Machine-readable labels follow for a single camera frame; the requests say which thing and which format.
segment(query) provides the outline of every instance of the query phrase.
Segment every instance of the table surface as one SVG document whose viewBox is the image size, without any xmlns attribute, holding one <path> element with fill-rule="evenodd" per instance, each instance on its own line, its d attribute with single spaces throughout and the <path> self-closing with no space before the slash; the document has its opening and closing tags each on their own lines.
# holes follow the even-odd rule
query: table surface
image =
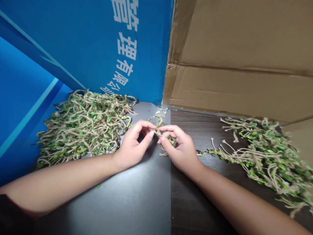
<svg viewBox="0 0 313 235">
<path fill-rule="evenodd" d="M 171 124 L 178 125 L 190 135 L 196 149 L 201 151 L 213 148 L 211 138 L 214 138 L 215 146 L 222 144 L 224 139 L 234 149 L 248 146 L 243 139 L 240 139 L 240 143 L 233 143 L 232 133 L 222 129 L 223 123 L 217 116 L 172 110 Z M 249 179 L 239 164 L 228 164 L 227 161 L 212 155 L 205 155 L 200 159 L 205 165 L 263 198 L 286 214 L 290 213 L 284 203 L 275 200 L 275 193 L 272 189 Z M 171 164 L 171 214 L 172 235 L 237 234 L 202 191 L 173 164 Z M 313 232 L 313 217 L 308 209 L 302 209 L 295 219 Z"/>
<path fill-rule="evenodd" d="M 154 116 L 157 107 L 140 102 L 132 124 Z M 171 111 L 163 121 L 170 123 Z M 36 221 L 36 234 L 147 235 L 171 233 L 171 161 L 153 144 L 136 166 L 110 177 Z"/>
</svg>

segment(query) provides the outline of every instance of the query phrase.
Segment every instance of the finger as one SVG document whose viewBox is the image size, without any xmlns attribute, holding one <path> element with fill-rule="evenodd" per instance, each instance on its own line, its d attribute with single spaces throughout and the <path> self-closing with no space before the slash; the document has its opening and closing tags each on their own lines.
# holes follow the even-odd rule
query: finger
<svg viewBox="0 0 313 235">
<path fill-rule="evenodd" d="M 137 145 L 136 148 L 140 149 L 140 152 L 142 152 L 142 154 L 144 154 L 144 152 L 147 150 L 149 144 L 152 141 L 154 132 L 149 132 L 141 141 L 141 143 L 139 145 Z"/>
<path fill-rule="evenodd" d="M 143 127 L 156 129 L 156 126 L 153 125 L 151 122 L 140 120 L 135 123 L 135 125 L 131 128 L 131 131 L 135 133 L 139 133 L 143 129 Z"/>
<path fill-rule="evenodd" d="M 183 137 L 186 133 L 176 125 L 167 125 L 159 128 L 160 131 L 172 131 L 177 138 Z"/>
<path fill-rule="evenodd" d="M 146 136 L 149 133 L 149 129 L 146 127 L 143 127 L 140 132 L 143 134 L 143 136 Z"/>
<path fill-rule="evenodd" d="M 169 156 L 171 156 L 177 151 L 166 137 L 161 136 L 160 140 L 163 148 L 169 154 Z"/>
<path fill-rule="evenodd" d="M 169 135 L 170 135 L 171 137 L 173 137 L 173 138 L 177 138 L 177 136 L 175 135 L 174 132 L 164 132 L 164 133 L 162 134 L 162 136 L 164 136 L 164 137 L 168 137 Z"/>
</svg>

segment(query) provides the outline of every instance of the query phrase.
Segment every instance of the pile of leaf garland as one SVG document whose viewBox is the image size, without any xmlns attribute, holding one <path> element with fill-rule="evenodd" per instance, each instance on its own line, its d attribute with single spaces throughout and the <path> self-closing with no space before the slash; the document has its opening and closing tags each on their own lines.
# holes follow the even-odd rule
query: pile of leaf garland
<svg viewBox="0 0 313 235">
<path fill-rule="evenodd" d="M 66 102 L 56 104 L 57 112 L 45 120 L 47 131 L 37 133 L 41 157 L 37 169 L 76 160 L 88 152 L 101 155 L 115 152 L 120 135 L 131 127 L 126 113 L 136 114 L 132 96 L 98 94 L 88 90 L 70 93 Z"/>
<path fill-rule="evenodd" d="M 232 153 L 225 150 L 223 145 L 214 150 L 207 149 L 199 155 L 215 154 L 221 159 L 242 165 L 249 178 L 272 188 L 279 195 L 278 201 L 286 203 L 286 207 L 293 209 L 293 218 L 302 207 L 308 206 L 313 211 L 312 195 L 308 188 L 313 186 L 313 170 L 298 158 L 299 151 L 291 145 L 290 138 L 279 133 L 276 128 L 278 122 L 269 123 L 267 118 L 241 119 L 226 118 L 221 121 L 225 131 L 233 131 L 234 142 L 239 142 L 237 134 L 247 138 L 248 148 L 235 150 L 225 140 L 222 142 L 232 149 Z"/>
</svg>

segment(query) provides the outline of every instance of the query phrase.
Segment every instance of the forearm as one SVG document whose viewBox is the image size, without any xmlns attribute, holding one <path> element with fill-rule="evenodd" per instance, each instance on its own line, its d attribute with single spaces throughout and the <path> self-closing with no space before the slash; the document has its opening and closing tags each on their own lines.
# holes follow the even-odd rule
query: forearm
<svg viewBox="0 0 313 235">
<path fill-rule="evenodd" d="M 310 234 L 279 209 L 206 166 L 189 177 L 241 234 Z"/>
<path fill-rule="evenodd" d="M 33 217 L 46 214 L 118 173 L 114 154 L 70 161 L 21 177 L 0 188 Z"/>
</svg>

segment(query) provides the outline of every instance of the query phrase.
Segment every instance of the hand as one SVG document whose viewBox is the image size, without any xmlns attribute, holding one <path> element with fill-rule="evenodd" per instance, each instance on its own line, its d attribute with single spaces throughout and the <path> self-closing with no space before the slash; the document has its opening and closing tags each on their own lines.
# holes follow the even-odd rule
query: hand
<svg viewBox="0 0 313 235">
<path fill-rule="evenodd" d="M 193 173 L 198 172 L 203 168 L 202 162 L 199 160 L 192 138 L 187 135 L 182 129 L 175 125 L 168 125 L 159 128 L 163 133 L 158 141 L 169 154 L 174 165 L 191 177 Z M 168 136 L 176 138 L 179 146 L 174 148 L 167 139 Z"/>
<path fill-rule="evenodd" d="M 151 122 L 140 120 L 126 132 L 121 147 L 113 157 L 119 171 L 140 162 L 154 135 L 154 132 L 150 132 L 149 129 L 156 129 L 156 126 Z M 140 132 L 145 136 L 141 143 L 138 142 Z"/>
</svg>

